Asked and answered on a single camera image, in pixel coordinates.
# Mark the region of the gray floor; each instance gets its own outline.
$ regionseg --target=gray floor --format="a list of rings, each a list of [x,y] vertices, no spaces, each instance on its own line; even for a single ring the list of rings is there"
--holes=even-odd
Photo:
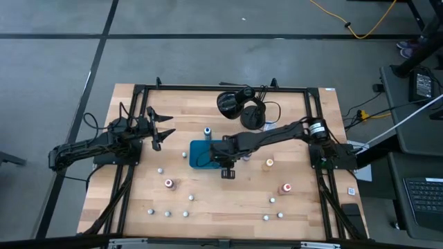
[[[389,3],[318,0],[344,16],[358,33],[378,21]],[[425,21],[427,1],[415,1]],[[0,1],[0,33],[101,33],[110,0]],[[407,5],[397,4],[377,34],[415,34],[419,29]],[[120,0],[111,33],[347,34],[343,23],[305,1]],[[220,81],[280,86],[334,87],[342,111],[374,96],[379,67],[403,59],[396,41],[308,41],[268,39],[108,40],[87,111],[102,124],[115,83],[207,84]],[[28,239],[46,197],[52,172],[47,152],[64,142],[84,88],[98,40],[0,39],[0,151],[28,159],[25,167],[0,167],[0,241]],[[434,66],[434,59],[426,62]],[[388,106],[382,95],[365,106],[373,113]],[[351,140],[365,142],[392,125],[373,120],[351,129]],[[93,136],[81,126],[78,140]],[[86,177],[91,159],[67,175]],[[66,180],[48,235],[75,234],[84,184]],[[411,239],[393,230],[395,215],[385,200],[363,198],[373,239],[386,243],[441,248],[443,243]]]

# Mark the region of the wooden table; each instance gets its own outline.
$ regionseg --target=wooden table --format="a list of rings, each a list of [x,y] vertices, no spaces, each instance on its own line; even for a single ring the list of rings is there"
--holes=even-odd
[[[106,123],[118,117],[118,104],[129,106],[133,84],[116,84]],[[329,129],[341,142],[346,136],[341,112],[334,89],[319,89],[323,117]],[[141,161],[136,166],[123,234],[137,237],[174,238],[230,238],[230,239],[284,239],[325,240],[315,172],[309,161],[308,146],[301,140],[289,140],[262,147],[250,161],[235,163],[235,180],[220,178],[219,169],[195,170],[189,166],[182,152],[189,153],[192,140],[203,140],[203,130],[210,127],[213,139],[246,131],[240,120],[228,120],[217,109],[217,91],[151,90],[148,106],[159,115],[174,119],[158,123],[159,131],[175,128],[154,151],[150,138],[145,139]],[[282,107],[277,125],[282,126],[306,115],[301,93],[267,93],[265,101],[275,101]],[[315,114],[314,100],[311,100]],[[266,119],[275,120],[278,108],[267,104]],[[274,158],[270,172],[263,172],[261,164]],[[78,232],[85,231],[95,221],[109,202],[115,165],[106,165],[97,171],[89,183]],[[167,178],[176,179],[178,188],[170,191],[164,186]],[[358,203],[363,214],[361,199],[355,179],[345,170],[336,170],[335,179],[340,203]],[[278,196],[277,188],[283,183],[292,184],[292,194]],[[353,187],[356,195],[347,194]],[[189,201],[192,194],[194,201]],[[274,204],[269,199],[275,197]],[[334,211],[328,205],[332,232],[338,237]],[[154,215],[147,213],[155,210]],[[183,217],[184,211],[189,217]],[[170,211],[171,217],[164,212]],[[279,219],[277,213],[284,217]],[[120,208],[114,212],[112,231]],[[265,214],[269,221],[263,221]]]

